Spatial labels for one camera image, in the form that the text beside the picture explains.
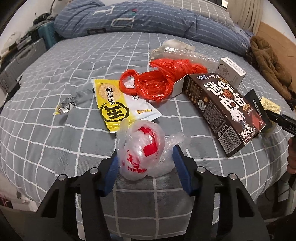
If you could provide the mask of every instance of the beige curtain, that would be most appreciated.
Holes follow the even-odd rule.
[[[257,34],[262,18],[263,0],[228,0],[227,12],[243,30]]]

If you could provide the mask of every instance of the bed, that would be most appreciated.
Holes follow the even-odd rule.
[[[77,90],[91,89],[90,78],[119,79],[127,69],[149,71],[149,51],[164,40],[194,45],[196,52],[219,59],[229,57],[246,71],[238,90],[254,89],[295,118],[285,100],[242,57],[226,50],[161,33],[111,32],[57,43],[22,74],[21,88],[0,114],[0,172],[18,190],[40,203],[56,177],[81,175],[115,149],[94,96],[69,112],[53,115],[57,104]],[[285,172],[290,134],[277,127],[270,136],[258,135],[226,158],[218,140],[190,101],[179,95],[155,106],[155,120],[166,135],[182,131],[192,137],[186,155],[212,173],[236,173],[256,200]],[[215,196],[213,223],[219,218]],[[134,239],[157,239],[184,234],[194,198],[182,190],[176,170],[164,176],[128,181],[120,175],[113,191],[102,198],[111,233]],[[80,198],[77,222],[82,224]]]

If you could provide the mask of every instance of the red plastic bag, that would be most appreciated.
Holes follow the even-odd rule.
[[[172,93],[174,83],[186,74],[207,73],[206,67],[191,64],[188,59],[160,58],[151,61],[149,65],[158,70],[142,74],[133,69],[126,70],[119,79],[120,91],[128,95],[139,95],[146,100],[161,101]],[[127,88],[124,85],[124,80],[129,76],[135,79],[135,88]]]

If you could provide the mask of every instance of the white-haired cartoon girl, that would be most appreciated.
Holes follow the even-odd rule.
[[[243,129],[249,128],[248,123],[246,122],[246,118],[240,110],[232,108],[230,110],[230,114],[231,114],[232,120],[235,122],[239,122],[242,125]]]

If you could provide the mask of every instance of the metal screw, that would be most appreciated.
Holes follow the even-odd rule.
[[[233,173],[229,174],[230,179],[235,180],[237,179],[237,176]]]
[[[204,167],[198,167],[197,171],[200,173],[204,173],[205,172],[205,168]]]
[[[90,172],[91,174],[96,174],[98,171],[99,171],[99,170],[98,170],[96,167],[94,167],[94,168],[92,168],[92,169],[89,170],[89,172]]]
[[[63,181],[63,180],[66,179],[66,175],[65,175],[65,174],[59,175],[58,179],[59,179],[60,181]]]

